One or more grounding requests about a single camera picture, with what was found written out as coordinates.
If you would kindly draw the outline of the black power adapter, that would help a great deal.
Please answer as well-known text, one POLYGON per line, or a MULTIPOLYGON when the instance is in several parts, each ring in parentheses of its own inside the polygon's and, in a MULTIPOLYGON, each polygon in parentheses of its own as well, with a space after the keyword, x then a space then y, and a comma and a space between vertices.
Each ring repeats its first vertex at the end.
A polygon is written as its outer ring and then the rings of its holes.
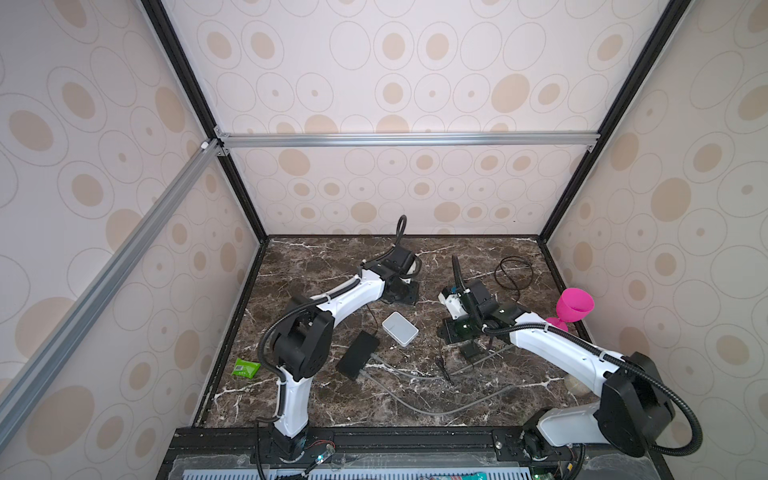
POLYGON ((460 353, 467 362, 474 362, 483 352, 484 350, 475 341, 468 341, 460 347, 460 353))

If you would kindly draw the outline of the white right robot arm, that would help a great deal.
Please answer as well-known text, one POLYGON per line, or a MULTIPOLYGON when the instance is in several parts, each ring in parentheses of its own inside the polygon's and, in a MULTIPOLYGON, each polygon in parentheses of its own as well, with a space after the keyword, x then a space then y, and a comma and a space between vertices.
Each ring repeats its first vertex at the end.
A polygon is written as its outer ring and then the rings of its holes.
POLYGON ((663 383, 649 357, 603 349, 516 303, 501 305, 486 289, 464 280, 457 257, 451 261, 454 284, 439 296, 451 315, 444 327, 447 338, 505 337, 572 375, 599 398, 583 406, 542 409, 531 417, 521 433, 531 459, 545 459, 571 444, 607 444, 631 457, 650 451, 683 457, 700 449, 700 421, 663 383))

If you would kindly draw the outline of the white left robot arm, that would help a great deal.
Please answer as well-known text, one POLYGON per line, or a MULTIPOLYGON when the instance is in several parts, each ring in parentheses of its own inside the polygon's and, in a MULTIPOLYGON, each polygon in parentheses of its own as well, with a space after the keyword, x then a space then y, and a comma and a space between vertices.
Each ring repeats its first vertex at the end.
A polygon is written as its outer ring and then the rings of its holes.
POLYGON ((295 295, 283 315, 263 334, 257 356, 261 368, 277 376, 276 413, 264 418, 284 460, 303 455, 308 432, 308 404, 314 376, 329 357, 334 328, 367 304, 414 305, 422 262, 400 245, 407 216, 398 219, 396 237, 383 254, 363 260, 346 282, 314 297, 295 295))

